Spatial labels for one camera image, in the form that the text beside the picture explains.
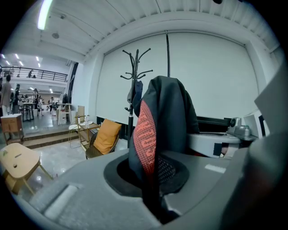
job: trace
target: balcony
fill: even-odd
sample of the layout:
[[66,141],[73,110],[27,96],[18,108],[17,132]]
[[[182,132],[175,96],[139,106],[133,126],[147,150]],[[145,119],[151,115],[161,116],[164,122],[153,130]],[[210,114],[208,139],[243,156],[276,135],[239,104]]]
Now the balcony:
[[55,83],[65,83],[67,74],[51,72],[46,70],[22,68],[22,67],[2,67],[0,77],[6,77],[8,74],[16,78],[32,78],[43,81],[54,81]]

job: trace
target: wooden stool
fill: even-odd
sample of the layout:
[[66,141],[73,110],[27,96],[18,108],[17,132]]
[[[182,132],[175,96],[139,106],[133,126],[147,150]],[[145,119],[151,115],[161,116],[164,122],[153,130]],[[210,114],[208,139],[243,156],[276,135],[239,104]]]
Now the wooden stool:
[[27,183],[27,179],[32,175],[35,169],[38,168],[38,166],[51,180],[53,180],[40,164],[39,154],[34,150],[20,145],[19,143],[13,143],[3,148],[0,152],[0,160],[8,173],[4,174],[5,182],[14,193],[18,193],[14,189],[17,182],[24,182],[31,193],[34,194],[34,191]]

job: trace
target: ceiling light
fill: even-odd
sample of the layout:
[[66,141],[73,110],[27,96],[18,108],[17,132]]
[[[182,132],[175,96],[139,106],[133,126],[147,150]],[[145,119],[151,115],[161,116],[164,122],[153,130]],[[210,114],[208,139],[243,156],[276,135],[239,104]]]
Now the ceiling light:
[[52,0],[44,0],[41,6],[39,19],[38,19],[38,29],[43,30],[46,24],[46,18],[51,6]]

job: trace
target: white roller blind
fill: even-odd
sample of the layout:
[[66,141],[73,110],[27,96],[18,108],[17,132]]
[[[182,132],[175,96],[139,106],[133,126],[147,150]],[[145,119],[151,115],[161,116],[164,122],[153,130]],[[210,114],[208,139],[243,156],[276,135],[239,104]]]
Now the white roller blind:
[[[97,92],[97,116],[128,124],[129,112],[124,107],[129,107],[127,95],[131,88],[131,80],[120,78],[120,75],[130,77],[125,72],[131,73],[132,67],[129,56],[122,50],[132,53],[132,56],[135,57],[137,49],[139,49],[139,54],[142,54],[148,48],[151,48],[151,50],[141,58],[138,73],[151,69],[153,69],[153,72],[147,73],[145,77],[141,78],[143,82],[142,96],[146,92],[152,78],[158,75],[167,75],[165,35],[157,35],[135,41],[106,55]],[[134,115],[134,125],[136,123],[137,117]]]
[[241,117],[257,107],[257,82],[248,53],[234,42],[204,34],[169,34],[171,77],[191,96],[197,116]]

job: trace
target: black pole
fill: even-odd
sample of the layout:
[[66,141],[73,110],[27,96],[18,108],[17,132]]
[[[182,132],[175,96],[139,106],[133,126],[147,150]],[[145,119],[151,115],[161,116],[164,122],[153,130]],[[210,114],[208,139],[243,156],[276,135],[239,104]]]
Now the black pole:
[[127,143],[127,147],[130,147],[130,139],[132,136],[132,132],[133,132],[133,99],[135,96],[135,82],[136,82],[136,77],[137,77],[137,68],[138,68],[138,54],[139,54],[139,50],[136,51],[136,56],[135,56],[135,61],[134,61],[134,69],[132,71],[132,95],[131,95],[131,99],[130,99],[130,113],[129,113],[129,120],[128,120],[128,143]]
[[167,77],[170,77],[170,47],[169,47],[169,38],[168,38],[167,31],[166,31],[166,42],[167,42],[167,60],[168,60]]

